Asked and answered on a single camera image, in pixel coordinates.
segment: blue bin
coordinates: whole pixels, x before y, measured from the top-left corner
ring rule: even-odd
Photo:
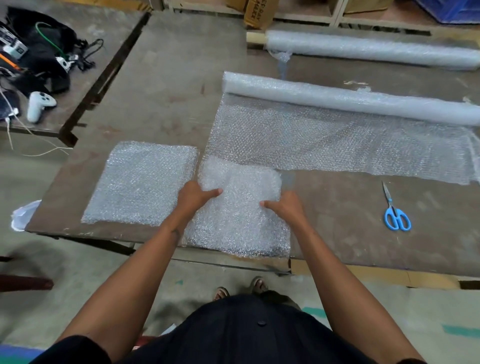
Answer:
[[[439,23],[480,24],[480,0],[415,0]]]

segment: floor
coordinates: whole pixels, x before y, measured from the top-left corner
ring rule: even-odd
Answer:
[[[15,148],[24,154],[42,153],[49,148],[30,135],[12,137]],[[66,157],[60,151],[22,157],[10,150],[6,134],[0,134],[0,255],[17,257],[13,262],[0,263],[0,271],[50,277],[55,282],[51,291],[0,293],[2,363],[6,362],[1,360],[5,345],[47,348],[94,290],[126,259],[10,228],[12,211],[41,199]],[[224,286],[235,294],[245,291],[257,275],[245,269],[172,261],[145,324],[145,334],[158,335],[172,323],[181,323],[211,300],[215,287]],[[328,325],[311,277],[263,275],[271,289],[289,295],[304,311]],[[375,283],[366,286],[429,363],[478,362],[480,291],[409,289]]]

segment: blue scissors handle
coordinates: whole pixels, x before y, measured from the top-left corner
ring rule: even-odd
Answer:
[[[399,208],[395,209],[395,213],[393,212],[393,208],[390,206],[386,211],[384,215],[384,221],[385,225],[390,229],[390,230],[402,230],[402,231],[409,231],[412,228],[412,223],[410,222],[410,219],[408,216],[400,210]]]

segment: forearm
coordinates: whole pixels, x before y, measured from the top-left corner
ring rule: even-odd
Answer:
[[[113,362],[131,351],[183,229],[184,223],[170,215],[155,236],[98,288],[59,340],[88,336]]]
[[[307,222],[293,228],[332,330],[379,364],[421,356],[393,318]]]

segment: scissors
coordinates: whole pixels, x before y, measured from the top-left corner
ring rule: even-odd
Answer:
[[[388,209],[385,211],[384,215],[384,222],[385,225],[390,229],[390,230],[402,230],[402,231],[409,231],[412,228],[412,223],[408,219],[408,216],[400,210],[399,208],[395,208],[392,206],[392,197],[390,196],[390,192],[388,191],[388,188],[385,184],[385,182],[382,181],[382,185],[384,185],[384,192],[385,192],[385,197],[387,198],[388,201]]]

